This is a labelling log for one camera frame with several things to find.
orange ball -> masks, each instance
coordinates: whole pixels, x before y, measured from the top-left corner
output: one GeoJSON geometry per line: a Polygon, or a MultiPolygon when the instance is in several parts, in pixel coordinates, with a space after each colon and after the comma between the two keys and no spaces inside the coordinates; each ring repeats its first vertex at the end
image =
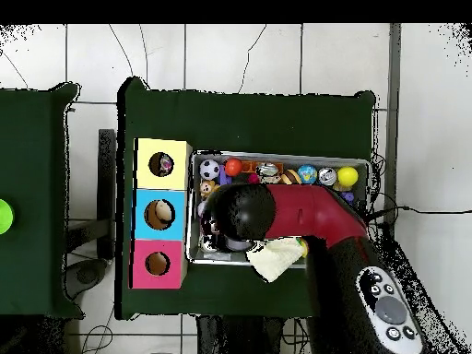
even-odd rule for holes
{"type": "Polygon", "coordinates": [[[242,171],[242,162],[239,159],[231,158],[226,161],[225,172],[229,176],[236,176],[242,171]]]}

green ball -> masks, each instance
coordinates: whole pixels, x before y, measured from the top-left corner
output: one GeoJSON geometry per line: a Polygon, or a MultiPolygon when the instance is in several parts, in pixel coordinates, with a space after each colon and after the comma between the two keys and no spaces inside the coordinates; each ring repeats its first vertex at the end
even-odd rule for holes
{"type": "Polygon", "coordinates": [[[7,232],[13,224],[13,209],[11,206],[0,199],[0,235],[7,232]]]}

controller button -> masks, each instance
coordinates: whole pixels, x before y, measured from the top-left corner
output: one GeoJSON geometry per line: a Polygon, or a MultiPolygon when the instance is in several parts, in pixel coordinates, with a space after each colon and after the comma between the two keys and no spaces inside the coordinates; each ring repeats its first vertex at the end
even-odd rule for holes
{"type": "Polygon", "coordinates": [[[383,296],[375,303],[375,314],[390,325],[401,325],[407,319],[407,307],[392,296],[383,296]]]}
{"type": "Polygon", "coordinates": [[[383,288],[388,294],[394,294],[395,292],[391,285],[385,284],[383,285],[383,288]]]}
{"type": "Polygon", "coordinates": [[[400,332],[394,327],[387,328],[387,336],[389,339],[392,339],[393,341],[397,341],[398,339],[402,337],[400,332]]]}
{"type": "Polygon", "coordinates": [[[405,334],[408,339],[415,339],[415,332],[407,325],[403,327],[403,334],[405,334]]]}
{"type": "Polygon", "coordinates": [[[382,276],[378,273],[372,273],[371,277],[375,282],[382,282],[382,276]]]}
{"type": "Polygon", "coordinates": [[[371,294],[373,294],[374,296],[378,296],[380,294],[380,288],[377,287],[377,285],[372,285],[371,294]]]}

green tablecloth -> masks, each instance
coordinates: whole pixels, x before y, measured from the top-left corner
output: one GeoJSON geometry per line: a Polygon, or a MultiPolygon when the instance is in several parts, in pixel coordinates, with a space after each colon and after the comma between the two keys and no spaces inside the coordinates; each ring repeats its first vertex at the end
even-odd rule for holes
{"type": "Polygon", "coordinates": [[[65,108],[78,85],[0,89],[0,198],[15,212],[0,235],[0,313],[77,317],[66,298],[65,108]]]}
{"type": "Polygon", "coordinates": [[[304,270],[290,269],[266,284],[250,267],[190,264],[181,289],[129,289],[135,137],[185,140],[194,149],[369,159],[374,103],[370,91],[354,97],[224,95],[146,90],[139,78],[128,78],[118,93],[117,164],[118,178],[124,176],[124,181],[117,187],[117,253],[123,252],[116,267],[117,317],[129,318],[133,313],[313,314],[304,270]]]}

towel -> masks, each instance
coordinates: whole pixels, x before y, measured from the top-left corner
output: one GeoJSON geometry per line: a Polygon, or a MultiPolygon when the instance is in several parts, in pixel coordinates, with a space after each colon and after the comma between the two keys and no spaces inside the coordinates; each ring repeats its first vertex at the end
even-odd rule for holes
{"type": "Polygon", "coordinates": [[[275,281],[290,265],[305,253],[305,247],[297,238],[280,238],[259,242],[247,259],[267,282],[275,281]]]}

